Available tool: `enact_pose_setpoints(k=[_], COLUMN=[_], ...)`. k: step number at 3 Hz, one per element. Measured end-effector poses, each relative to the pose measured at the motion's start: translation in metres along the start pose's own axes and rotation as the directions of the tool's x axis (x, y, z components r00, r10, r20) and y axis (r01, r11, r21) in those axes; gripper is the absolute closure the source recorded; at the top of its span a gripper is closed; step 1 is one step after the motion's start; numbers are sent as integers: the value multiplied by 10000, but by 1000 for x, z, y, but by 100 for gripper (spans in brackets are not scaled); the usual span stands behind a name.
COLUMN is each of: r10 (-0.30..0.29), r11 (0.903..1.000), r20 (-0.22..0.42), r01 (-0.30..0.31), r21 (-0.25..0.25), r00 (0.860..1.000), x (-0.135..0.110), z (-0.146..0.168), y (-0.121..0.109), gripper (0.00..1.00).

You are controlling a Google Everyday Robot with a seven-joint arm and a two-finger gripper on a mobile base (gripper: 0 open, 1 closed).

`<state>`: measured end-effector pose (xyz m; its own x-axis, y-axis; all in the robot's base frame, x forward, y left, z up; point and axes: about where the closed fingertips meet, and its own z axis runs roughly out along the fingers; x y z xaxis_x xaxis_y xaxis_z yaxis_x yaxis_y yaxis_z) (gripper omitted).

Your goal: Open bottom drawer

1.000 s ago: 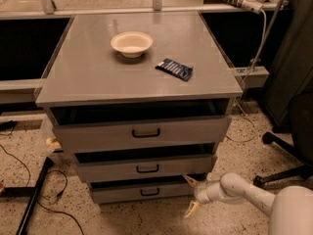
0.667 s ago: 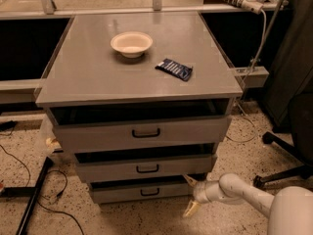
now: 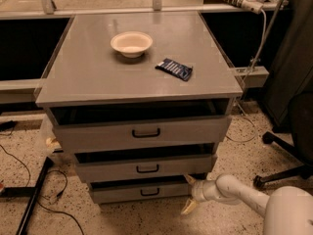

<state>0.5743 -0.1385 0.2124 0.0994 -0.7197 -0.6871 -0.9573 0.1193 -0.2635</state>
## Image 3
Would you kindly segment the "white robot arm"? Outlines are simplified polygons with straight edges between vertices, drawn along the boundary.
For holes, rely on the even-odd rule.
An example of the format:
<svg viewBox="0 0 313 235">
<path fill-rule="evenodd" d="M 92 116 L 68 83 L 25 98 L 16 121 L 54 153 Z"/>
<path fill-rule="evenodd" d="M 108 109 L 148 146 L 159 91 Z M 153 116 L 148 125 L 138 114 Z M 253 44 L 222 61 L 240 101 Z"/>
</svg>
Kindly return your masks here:
<svg viewBox="0 0 313 235">
<path fill-rule="evenodd" d="M 313 235 L 313 196 L 300 188 L 284 186 L 266 195 L 231 174 L 221 174 L 215 180 L 198 180 L 191 175 L 185 178 L 191 186 L 191 197 L 182 214 L 208 201 L 245 203 L 263 217 L 263 235 Z"/>
</svg>

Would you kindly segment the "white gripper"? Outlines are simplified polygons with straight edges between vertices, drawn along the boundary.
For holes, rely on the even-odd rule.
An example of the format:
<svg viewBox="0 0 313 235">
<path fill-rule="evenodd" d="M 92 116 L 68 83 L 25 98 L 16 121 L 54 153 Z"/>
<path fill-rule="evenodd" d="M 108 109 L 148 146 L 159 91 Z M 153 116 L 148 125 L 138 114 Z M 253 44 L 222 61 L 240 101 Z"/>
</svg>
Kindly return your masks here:
<svg viewBox="0 0 313 235">
<path fill-rule="evenodd" d="M 192 197 L 193 199 L 188 199 L 184 208 L 181 210 L 182 215 L 187 215 L 192 212 L 198 205 L 198 202 L 206 202 L 207 197 L 205 195 L 207 188 L 207 180 L 196 180 L 193 176 L 189 174 L 184 175 L 186 181 L 192 185 Z"/>
</svg>

